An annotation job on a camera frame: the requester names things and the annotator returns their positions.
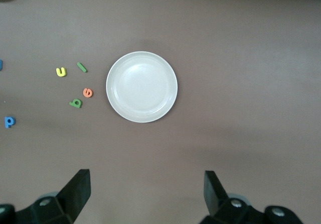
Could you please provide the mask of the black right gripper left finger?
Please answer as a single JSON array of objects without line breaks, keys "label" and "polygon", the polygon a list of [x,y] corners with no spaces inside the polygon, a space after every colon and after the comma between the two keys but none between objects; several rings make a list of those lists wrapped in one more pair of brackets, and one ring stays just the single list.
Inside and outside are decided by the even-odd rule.
[{"label": "black right gripper left finger", "polygon": [[79,170],[55,196],[45,196],[16,211],[0,204],[0,224],[74,224],[90,198],[90,170]]}]

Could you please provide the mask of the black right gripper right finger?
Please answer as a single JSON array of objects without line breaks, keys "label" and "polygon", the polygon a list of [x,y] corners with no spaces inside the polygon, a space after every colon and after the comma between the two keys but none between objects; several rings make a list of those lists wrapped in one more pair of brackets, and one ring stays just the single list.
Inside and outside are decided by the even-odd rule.
[{"label": "black right gripper right finger", "polygon": [[205,171],[204,199],[209,215],[202,224],[303,224],[283,206],[270,205],[259,212],[238,197],[229,197],[214,171]]}]

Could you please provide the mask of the beige brown plate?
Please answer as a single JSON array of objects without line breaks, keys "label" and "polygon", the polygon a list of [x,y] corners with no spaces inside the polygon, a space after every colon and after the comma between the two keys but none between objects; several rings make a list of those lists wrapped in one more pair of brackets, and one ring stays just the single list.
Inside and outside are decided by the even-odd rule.
[{"label": "beige brown plate", "polygon": [[131,52],[111,66],[106,95],[124,119],[150,123],[164,117],[174,106],[178,80],[171,65],[157,54]]}]

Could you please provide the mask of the brown table cover sheet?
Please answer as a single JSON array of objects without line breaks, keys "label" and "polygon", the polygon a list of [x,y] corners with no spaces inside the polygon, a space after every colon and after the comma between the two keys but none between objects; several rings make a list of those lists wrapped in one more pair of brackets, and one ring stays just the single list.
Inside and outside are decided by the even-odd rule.
[{"label": "brown table cover sheet", "polygon": [[[148,124],[105,90],[134,51],[178,79]],[[89,169],[76,224],[198,224],[213,170],[256,209],[321,224],[321,0],[0,0],[0,59],[0,203],[25,208]]]}]

